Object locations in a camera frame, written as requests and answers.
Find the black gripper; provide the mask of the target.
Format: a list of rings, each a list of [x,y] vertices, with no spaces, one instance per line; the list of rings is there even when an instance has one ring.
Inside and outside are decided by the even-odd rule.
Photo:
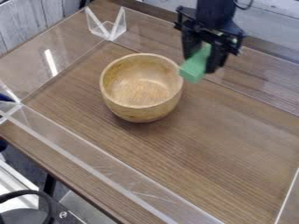
[[[245,31],[234,22],[237,6],[197,6],[177,8],[174,28],[182,32],[183,57],[189,59],[211,44],[206,73],[213,74],[225,66],[232,54],[238,55]]]

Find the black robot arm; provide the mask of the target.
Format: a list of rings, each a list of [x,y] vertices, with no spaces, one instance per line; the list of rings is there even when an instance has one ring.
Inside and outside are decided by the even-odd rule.
[[[195,59],[206,74],[240,54],[246,33],[234,22],[237,8],[236,0],[198,0],[195,8],[177,8],[174,28],[182,33],[183,57]]]

